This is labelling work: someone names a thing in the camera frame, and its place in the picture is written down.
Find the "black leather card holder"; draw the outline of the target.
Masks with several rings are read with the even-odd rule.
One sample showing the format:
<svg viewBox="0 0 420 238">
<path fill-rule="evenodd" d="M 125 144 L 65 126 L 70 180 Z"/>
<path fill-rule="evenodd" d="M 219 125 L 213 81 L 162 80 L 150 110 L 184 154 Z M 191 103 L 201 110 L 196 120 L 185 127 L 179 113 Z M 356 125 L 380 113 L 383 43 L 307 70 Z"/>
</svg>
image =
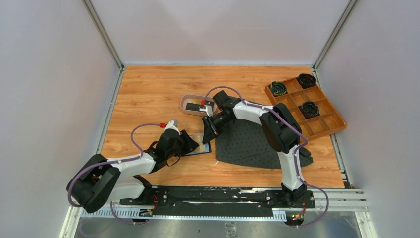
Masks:
<svg viewBox="0 0 420 238">
<path fill-rule="evenodd" d="M 192 155 L 198 155 L 198 154 L 206 154 L 206 153 L 211 153 L 212 149 L 211 149 L 211 144 L 210 142 L 207 144 L 203 144 L 202 143 L 202 138 L 203 138 L 203 133 L 196 133 L 196 134 L 192 134 L 190 135 L 190 137 L 196 141 L 200 146 L 193 151 L 192 153 L 186 155 L 186 156 L 192 156 Z"/>
</svg>

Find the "pink oval tray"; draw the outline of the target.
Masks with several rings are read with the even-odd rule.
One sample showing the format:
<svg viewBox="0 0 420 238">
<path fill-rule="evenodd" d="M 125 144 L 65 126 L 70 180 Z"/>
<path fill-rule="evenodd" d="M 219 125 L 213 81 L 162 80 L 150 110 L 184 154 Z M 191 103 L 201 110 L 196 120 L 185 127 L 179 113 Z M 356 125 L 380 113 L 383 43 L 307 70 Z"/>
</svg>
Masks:
<svg viewBox="0 0 420 238">
<path fill-rule="evenodd" d="M 211 97 L 204 97 L 200 95 L 186 94 L 181 98 L 180 101 L 181 111 L 188 115 L 194 116 L 208 116 L 208 111 L 206 108 L 211 108 L 211 116 L 215 115 L 218 110 L 214 99 Z"/>
</svg>

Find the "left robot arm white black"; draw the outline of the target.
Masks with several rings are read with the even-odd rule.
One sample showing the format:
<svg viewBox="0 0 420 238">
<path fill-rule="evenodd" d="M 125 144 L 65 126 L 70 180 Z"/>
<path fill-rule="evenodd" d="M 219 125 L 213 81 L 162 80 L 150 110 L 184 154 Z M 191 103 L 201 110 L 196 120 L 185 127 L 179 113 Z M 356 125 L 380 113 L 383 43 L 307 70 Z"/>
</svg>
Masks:
<svg viewBox="0 0 420 238">
<path fill-rule="evenodd" d="M 148 204 L 152 192 L 142 174 L 167 166 L 167 160 L 183 157 L 199 147 L 185 130 L 166 130 L 149 148 L 132 157 L 93 155 L 67 185 L 69 202 L 93 213 L 111 201 L 133 198 Z"/>
</svg>

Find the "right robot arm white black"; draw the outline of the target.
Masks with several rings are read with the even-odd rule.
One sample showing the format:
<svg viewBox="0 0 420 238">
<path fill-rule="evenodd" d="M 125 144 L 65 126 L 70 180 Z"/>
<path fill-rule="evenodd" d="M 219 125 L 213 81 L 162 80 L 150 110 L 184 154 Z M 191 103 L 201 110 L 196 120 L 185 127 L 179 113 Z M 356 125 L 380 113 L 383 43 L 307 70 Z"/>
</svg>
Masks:
<svg viewBox="0 0 420 238">
<path fill-rule="evenodd" d="M 208 143 L 222 134 L 223 127 L 239 119 L 259 124 L 270 147 L 277 152 L 282 169 L 282 201 L 295 207 L 303 200 L 307 191 L 299 161 L 300 126 L 284 104 L 264 106 L 228 96 L 225 91 L 213 97 L 220 108 L 216 115 L 202 117 L 204 125 L 203 143 Z"/>
</svg>

